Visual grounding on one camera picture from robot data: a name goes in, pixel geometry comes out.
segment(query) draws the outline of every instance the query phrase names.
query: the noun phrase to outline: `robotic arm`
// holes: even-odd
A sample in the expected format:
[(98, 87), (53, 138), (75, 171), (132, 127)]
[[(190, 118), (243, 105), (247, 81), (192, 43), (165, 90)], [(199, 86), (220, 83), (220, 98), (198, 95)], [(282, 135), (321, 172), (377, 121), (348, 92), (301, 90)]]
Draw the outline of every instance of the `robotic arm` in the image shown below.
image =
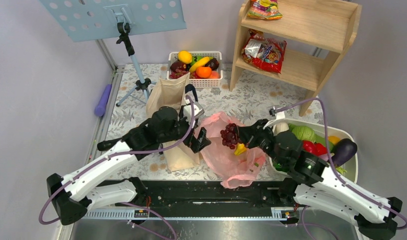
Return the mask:
[[(194, 128), (192, 125), (195, 118), (203, 113), (203, 108), (197, 102), (193, 104), (193, 109), (191, 105), (184, 106), (180, 111), (180, 118), (174, 108), (161, 107), (151, 118), (123, 137), (99, 143), (98, 149), (107, 151), (99, 158), (64, 176), (56, 173), (49, 176), (49, 196), (62, 188), (52, 200), (61, 223), (70, 225), (93, 209), (134, 201), (138, 197), (138, 190), (144, 188), (139, 182), (134, 184), (124, 180), (106, 186), (99, 184), (120, 168), (134, 164), (152, 152), (158, 152), (162, 143), (181, 139), (189, 128)], [(211, 144), (206, 138), (205, 128), (201, 129), (198, 138), (190, 131), (183, 143), (194, 153)]]
[(276, 120), (261, 119), (251, 126), (237, 127), (235, 131), (247, 148), (262, 149), (291, 177), (283, 181), (278, 192), (285, 204), (312, 206), (338, 216), (359, 227), (362, 234), (373, 240), (389, 240), (395, 235), (398, 224), (393, 218), (396, 215), (368, 201), (350, 187), (398, 213), (401, 200), (373, 194), (344, 177), (343, 184), (326, 161), (303, 151), (302, 141), (291, 131), (274, 135), (270, 125), (275, 123)]

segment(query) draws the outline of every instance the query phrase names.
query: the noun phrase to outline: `white plastic tub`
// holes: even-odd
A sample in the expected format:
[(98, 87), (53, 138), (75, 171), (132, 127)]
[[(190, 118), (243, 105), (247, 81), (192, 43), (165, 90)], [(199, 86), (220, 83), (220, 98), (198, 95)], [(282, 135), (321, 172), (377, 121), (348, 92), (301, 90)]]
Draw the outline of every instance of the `white plastic tub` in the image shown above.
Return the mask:
[[(296, 119), (291, 119), (291, 118), (284, 118), (281, 119), (279, 121), (276, 121), (277, 123), (288, 123), (288, 124), (293, 124), (296, 126), (307, 126), (310, 127), (314, 130), (314, 132), (319, 135), (324, 137), (324, 126), (321, 124), (317, 124), (317, 123), (312, 123), (312, 122), (308, 122), (308, 121), (302, 121), (302, 120), (296, 120)], [(327, 127), (327, 134), (329, 136), (336, 136), (340, 139), (351, 139), (353, 142), (354, 139), (352, 138), (351, 135), (349, 135), (349, 133), (347, 133), (346, 131), (334, 128), (334, 127)], [(349, 161), (347, 161), (344, 165), (342, 165), (341, 167), (344, 168), (347, 172), (343, 175), (345, 178), (353, 181), (354, 183), (357, 183), (358, 180), (358, 157), (357, 154), (355, 154), (355, 156), (353, 156)], [(274, 167), (273, 167), (273, 162), (271, 160), (271, 158), (269, 158), (269, 162), (270, 162), (270, 166), (272, 167), (272, 169), (274, 171), (276, 171), (277, 173), (280, 174), (285, 174), (283, 172), (277, 171)]]
[[(211, 89), (211, 88), (219, 88), (221, 79), (223, 79), (223, 57), (221, 56), (221, 52), (219, 51), (190, 51), (189, 52), (192, 56), (203, 56), (203, 57), (213, 57), (216, 58), (219, 62), (219, 67), (217, 72), (219, 73), (219, 78), (207, 78), (207, 79), (190, 79), (190, 83), (197, 89)], [(179, 56), (179, 52), (172, 52), (169, 54), (168, 57), (168, 69), (166, 71), (166, 79), (170, 78), (170, 66)]]

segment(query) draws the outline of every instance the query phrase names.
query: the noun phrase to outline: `red tomato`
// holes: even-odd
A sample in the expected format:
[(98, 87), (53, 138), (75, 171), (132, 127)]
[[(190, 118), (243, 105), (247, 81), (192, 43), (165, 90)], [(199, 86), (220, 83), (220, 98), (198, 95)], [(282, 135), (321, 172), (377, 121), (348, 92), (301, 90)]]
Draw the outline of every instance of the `red tomato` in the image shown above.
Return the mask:
[(302, 143), (303, 143), (302, 147), (305, 151), (307, 151), (310, 154), (317, 155), (317, 147), (314, 143), (307, 140), (303, 140)]
[(323, 154), (327, 154), (327, 148), (325, 147), (325, 146), (323, 146), (323, 144), (321, 144), (321, 143), (316, 143), (315, 144), (315, 148), (316, 148), (316, 151), (317, 151), (317, 156), (321, 156), (321, 155), (323, 155)]

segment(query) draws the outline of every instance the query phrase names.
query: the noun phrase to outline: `light blue perforated panel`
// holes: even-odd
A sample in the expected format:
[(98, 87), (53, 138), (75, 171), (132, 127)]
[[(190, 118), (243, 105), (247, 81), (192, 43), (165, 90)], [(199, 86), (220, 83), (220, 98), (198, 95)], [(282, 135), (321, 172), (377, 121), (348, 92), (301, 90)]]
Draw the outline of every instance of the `light blue perforated panel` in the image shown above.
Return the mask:
[(40, 0), (74, 42), (117, 38), (116, 16), (130, 35), (186, 28), (180, 0)]

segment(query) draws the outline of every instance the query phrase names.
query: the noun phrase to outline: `shelf board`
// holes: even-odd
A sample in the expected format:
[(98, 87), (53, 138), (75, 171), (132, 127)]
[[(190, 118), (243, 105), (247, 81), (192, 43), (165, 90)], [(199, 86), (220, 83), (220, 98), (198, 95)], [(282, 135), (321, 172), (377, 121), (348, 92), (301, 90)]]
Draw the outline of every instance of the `shelf board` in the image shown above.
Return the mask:
[(290, 3), (293, 1), (278, 1), (278, 11), (283, 14), (283, 18), (279, 20), (261, 20), (246, 16), (241, 20), (241, 25), (333, 52), (341, 53), (343, 51), (350, 22), (349, 17)]
[(246, 63), (241, 55), (236, 60), (236, 66), (311, 91), (316, 91), (323, 68), (323, 60), (299, 51), (286, 49), (281, 74), (260, 70)]

